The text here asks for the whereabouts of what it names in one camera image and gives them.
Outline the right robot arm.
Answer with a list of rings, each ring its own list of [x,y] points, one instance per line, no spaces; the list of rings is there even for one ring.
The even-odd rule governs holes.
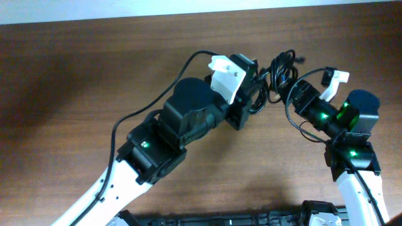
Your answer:
[[[286,106],[330,138],[325,160],[332,172],[351,225],[384,225],[386,210],[381,169],[372,144],[371,131],[379,119],[379,99],[365,90],[353,90],[339,109],[331,105],[343,80],[325,82],[319,92],[306,80],[279,86]]]

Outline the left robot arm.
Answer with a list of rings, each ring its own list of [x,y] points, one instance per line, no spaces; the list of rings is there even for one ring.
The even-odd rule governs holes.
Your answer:
[[[205,136],[222,121],[240,130],[247,121],[252,97],[264,81],[240,88],[229,105],[205,80],[179,81],[163,108],[150,112],[117,150],[111,169],[79,198],[55,225],[106,225],[134,199],[173,171],[187,154],[185,146]]]

